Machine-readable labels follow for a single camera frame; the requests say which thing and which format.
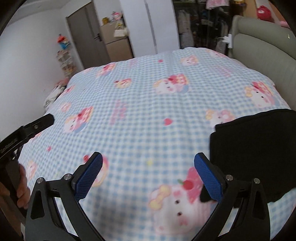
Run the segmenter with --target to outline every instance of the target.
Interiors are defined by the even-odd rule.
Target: white wardrobe
[[[172,0],[120,0],[135,57],[180,48]]]

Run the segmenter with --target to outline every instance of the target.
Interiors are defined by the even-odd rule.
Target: blue gripper pad
[[[103,157],[100,153],[95,152],[84,165],[87,165],[87,168],[80,175],[80,178],[75,184],[74,190],[76,201],[84,199],[88,194],[94,180],[103,166]]]
[[[198,153],[194,157],[194,167],[202,179],[209,195],[218,203],[223,198],[223,190],[221,182],[216,178],[214,170],[211,170],[213,165],[203,153]]]

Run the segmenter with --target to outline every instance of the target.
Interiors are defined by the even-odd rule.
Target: gray door
[[[110,62],[100,36],[100,25],[93,2],[67,17],[67,22],[84,68],[101,66]]]

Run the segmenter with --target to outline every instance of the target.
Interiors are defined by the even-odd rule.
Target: door handle
[[[97,34],[97,36],[94,39],[98,39],[99,41],[102,41],[100,34]]]

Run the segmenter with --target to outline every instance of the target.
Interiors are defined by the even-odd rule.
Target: red plush toy
[[[274,19],[271,16],[271,11],[265,6],[260,6],[257,8],[257,17],[261,20],[274,23]]]

